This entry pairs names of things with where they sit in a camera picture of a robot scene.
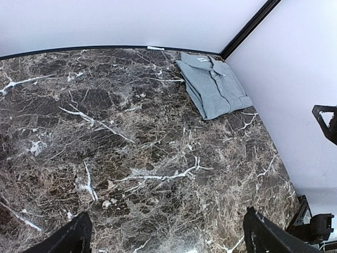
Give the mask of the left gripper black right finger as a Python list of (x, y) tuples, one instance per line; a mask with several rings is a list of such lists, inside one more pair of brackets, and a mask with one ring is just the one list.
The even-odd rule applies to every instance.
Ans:
[(247, 208), (243, 230), (247, 252), (319, 252), (309, 243), (279, 228), (253, 207)]

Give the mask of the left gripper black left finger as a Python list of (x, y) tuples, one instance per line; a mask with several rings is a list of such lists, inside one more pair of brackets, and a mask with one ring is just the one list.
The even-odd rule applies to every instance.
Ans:
[(81, 212), (66, 225), (24, 253), (92, 252), (92, 222), (87, 212)]

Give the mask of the grey long sleeve shirt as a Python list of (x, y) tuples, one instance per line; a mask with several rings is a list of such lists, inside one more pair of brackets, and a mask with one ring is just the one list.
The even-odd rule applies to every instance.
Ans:
[(231, 68), (210, 56), (182, 52), (176, 61), (186, 91), (203, 120), (253, 105)]

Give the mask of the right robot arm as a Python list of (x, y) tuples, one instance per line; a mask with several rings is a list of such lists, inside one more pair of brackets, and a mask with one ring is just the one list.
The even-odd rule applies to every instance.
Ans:
[[(312, 113), (324, 136), (336, 144), (336, 106), (315, 105)], [(300, 207), (288, 225), (286, 232), (311, 245), (321, 245), (327, 241), (332, 228), (331, 213), (313, 216), (305, 195), (298, 197)]]

